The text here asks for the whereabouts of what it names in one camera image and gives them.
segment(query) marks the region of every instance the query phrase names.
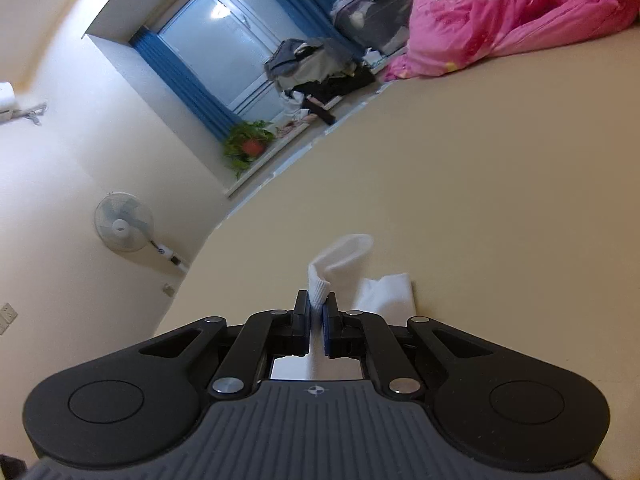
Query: wall fan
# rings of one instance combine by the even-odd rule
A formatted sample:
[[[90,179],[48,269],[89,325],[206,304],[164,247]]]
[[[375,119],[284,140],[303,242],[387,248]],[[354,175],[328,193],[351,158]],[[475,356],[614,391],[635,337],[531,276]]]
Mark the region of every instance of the wall fan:
[[[98,204],[94,215],[95,230],[112,251],[139,251],[151,243],[159,254],[187,272],[189,267],[171,249],[154,241],[154,218],[151,210],[129,193],[109,193]]]

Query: potted plant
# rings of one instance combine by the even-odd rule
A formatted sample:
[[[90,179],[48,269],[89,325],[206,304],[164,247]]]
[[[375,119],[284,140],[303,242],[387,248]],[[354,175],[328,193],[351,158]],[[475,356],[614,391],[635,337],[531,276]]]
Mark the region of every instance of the potted plant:
[[[275,137],[266,129],[267,126],[267,121],[243,121],[229,131],[224,154],[236,170],[236,178],[240,178],[273,142]]]

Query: crosshair logo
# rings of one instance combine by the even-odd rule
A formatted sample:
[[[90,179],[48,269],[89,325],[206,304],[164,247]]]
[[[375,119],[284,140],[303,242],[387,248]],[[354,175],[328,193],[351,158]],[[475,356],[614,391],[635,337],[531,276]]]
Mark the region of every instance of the crosshair logo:
[[[308,390],[305,390],[305,391],[308,394],[311,394],[314,397],[317,397],[318,395],[324,394],[328,390],[325,390],[322,386],[318,386],[317,384],[315,384],[314,386],[312,386],[311,388],[309,388]]]

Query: green leaves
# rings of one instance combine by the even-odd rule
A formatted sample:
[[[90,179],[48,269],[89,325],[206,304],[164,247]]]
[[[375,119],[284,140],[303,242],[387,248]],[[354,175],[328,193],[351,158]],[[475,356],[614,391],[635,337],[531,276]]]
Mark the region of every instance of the green leaves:
[[[229,136],[225,140],[224,155],[229,159],[229,166],[236,170],[236,178],[240,178],[259,158],[259,156],[249,156],[242,150],[244,142],[252,139],[257,140],[265,148],[273,142],[275,136],[265,129],[269,124],[267,121],[253,123],[243,121],[233,126],[229,131]]]

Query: pink blanket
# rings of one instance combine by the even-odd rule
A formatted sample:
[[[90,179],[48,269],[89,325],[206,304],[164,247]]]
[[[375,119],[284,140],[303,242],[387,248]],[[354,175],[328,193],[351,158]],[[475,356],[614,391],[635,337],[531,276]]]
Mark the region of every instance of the pink blanket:
[[[414,0],[408,51],[386,79],[438,76],[508,56],[619,32],[640,0]]]

